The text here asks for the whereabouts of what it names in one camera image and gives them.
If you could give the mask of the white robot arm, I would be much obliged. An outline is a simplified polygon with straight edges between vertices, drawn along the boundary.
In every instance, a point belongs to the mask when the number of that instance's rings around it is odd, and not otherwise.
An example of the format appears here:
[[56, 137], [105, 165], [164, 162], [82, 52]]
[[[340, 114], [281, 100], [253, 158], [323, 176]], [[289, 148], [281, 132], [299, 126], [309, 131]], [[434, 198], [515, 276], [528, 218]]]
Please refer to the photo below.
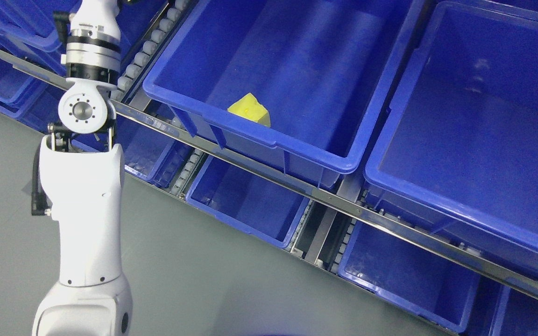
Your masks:
[[121, 265], [122, 146], [110, 94], [121, 70], [119, 0], [56, 12], [69, 88], [33, 162], [32, 215], [58, 222], [58, 281], [36, 311], [34, 336], [126, 336], [133, 299]]

